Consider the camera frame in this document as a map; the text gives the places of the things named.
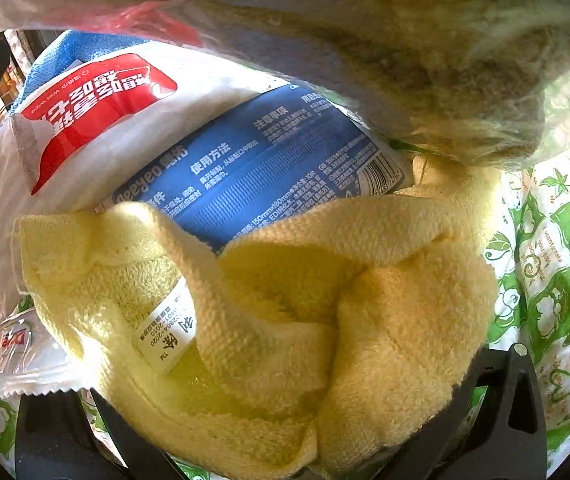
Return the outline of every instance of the yellow towel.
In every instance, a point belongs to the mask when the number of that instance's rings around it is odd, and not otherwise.
[[[498,171],[418,158],[417,186],[337,200],[217,258],[144,203],[25,217],[38,314],[140,434],[229,478],[340,476],[445,406],[496,295],[479,255]],[[187,280],[197,335],[168,374],[134,329]]]

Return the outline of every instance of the towel tag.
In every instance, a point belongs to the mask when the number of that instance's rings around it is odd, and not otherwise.
[[[134,344],[156,370],[174,367],[196,336],[194,302],[181,276],[172,292],[147,316],[134,333]]]

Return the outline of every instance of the towel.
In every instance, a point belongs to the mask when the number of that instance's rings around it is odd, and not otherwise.
[[[233,479],[338,478],[450,400],[493,314],[480,252],[497,170],[415,160],[417,186],[206,244],[145,203],[19,220],[56,340],[153,444]],[[185,280],[196,336],[163,373],[136,327]]]

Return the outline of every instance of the red print on plastic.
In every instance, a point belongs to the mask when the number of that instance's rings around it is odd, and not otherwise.
[[[54,137],[43,150],[36,193],[76,150],[121,118],[144,110],[178,88],[175,81],[137,54],[89,63],[38,96],[23,111],[45,119]]]

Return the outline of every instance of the green heart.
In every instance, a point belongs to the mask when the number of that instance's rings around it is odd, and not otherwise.
[[[549,374],[549,381],[554,385],[552,402],[560,402],[570,396],[570,373],[556,368]]]

